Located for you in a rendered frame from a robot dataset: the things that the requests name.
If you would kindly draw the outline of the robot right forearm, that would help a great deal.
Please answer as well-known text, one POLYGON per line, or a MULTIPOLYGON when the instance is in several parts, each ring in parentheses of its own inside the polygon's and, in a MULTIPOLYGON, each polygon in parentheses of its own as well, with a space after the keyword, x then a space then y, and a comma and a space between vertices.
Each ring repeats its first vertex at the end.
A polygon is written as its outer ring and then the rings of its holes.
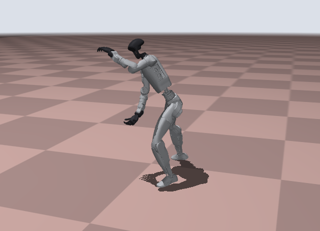
POLYGON ((139 98, 140 98, 140 100, 139 100, 139 103, 137 106, 136 113, 140 113, 141 111, 143 111, 143 113, 144 113, 144 109, 146 107, 146 102, 148 100, 148 94, 146 94, 146 95, 141 94, 139 98))

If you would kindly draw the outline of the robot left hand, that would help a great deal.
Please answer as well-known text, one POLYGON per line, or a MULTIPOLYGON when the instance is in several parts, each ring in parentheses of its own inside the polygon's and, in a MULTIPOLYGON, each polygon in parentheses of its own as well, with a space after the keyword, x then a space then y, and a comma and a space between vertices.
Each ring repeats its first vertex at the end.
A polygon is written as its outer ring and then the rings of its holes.
POLYGON ((108 56, 110 56, 111 58, 113 57, 113 53, 111 52, 111 51, 114 51, 113 49, 111 49, 111 48, 109 48, 109 47, 99 47, 99 48, 97 49, 97 52, 98 52, 98 51, 100 52, 100 50, 108 53, 108 56))

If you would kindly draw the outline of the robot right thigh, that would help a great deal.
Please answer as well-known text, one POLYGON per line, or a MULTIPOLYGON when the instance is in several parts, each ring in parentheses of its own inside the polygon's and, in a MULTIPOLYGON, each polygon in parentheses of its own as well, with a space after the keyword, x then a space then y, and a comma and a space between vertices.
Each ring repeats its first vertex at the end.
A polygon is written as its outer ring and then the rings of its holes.
MULTIPOLYGON (((165 102, 165 107, 164 109, 166 109, 167 107, 167 103, 165 102)), ((175 122, 176 122, 176 118, 173 117, 173 120, 172 120, 172 124, 171 126, 169 127, 169 131, 170 131, 170 134, 173 136, 173 137, 177 137, 181 134, 181 129, 175 125, 175 122)))

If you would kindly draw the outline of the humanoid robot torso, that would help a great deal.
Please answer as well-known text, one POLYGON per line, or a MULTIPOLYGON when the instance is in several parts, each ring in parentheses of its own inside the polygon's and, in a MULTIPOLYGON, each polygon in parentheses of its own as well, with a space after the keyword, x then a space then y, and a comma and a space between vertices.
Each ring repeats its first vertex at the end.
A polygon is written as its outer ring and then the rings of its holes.
MULTIPOLYGON (((146 56, 143 59, 145 59, 146 56)), ((158 58, 154 55, 152 56, 157 60, 156 64, 152 67, 148 66, 142 69, 142 74, 158 94, 164 90, 162 96, 164 96, 167 106, 171 103, 175 104, 178 102, 181 104, 182 109, 183 102, 180 97, 172 90, 168 89, 168 87, 172 85, 169 76, 167 75, 158 58)))

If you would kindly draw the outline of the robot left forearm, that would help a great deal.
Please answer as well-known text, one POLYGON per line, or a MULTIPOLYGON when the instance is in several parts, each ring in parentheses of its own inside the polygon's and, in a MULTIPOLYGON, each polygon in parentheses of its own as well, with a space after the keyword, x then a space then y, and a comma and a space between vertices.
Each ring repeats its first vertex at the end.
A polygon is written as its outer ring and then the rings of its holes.
POLYGON ((121 65, 123 68, 126 68, 127 66, 136 68, 138 66, 135 62, 120 56, 117 51, 111 51, 111 53, 113 54, 113 56, 110 58, 117 64, 121 65))

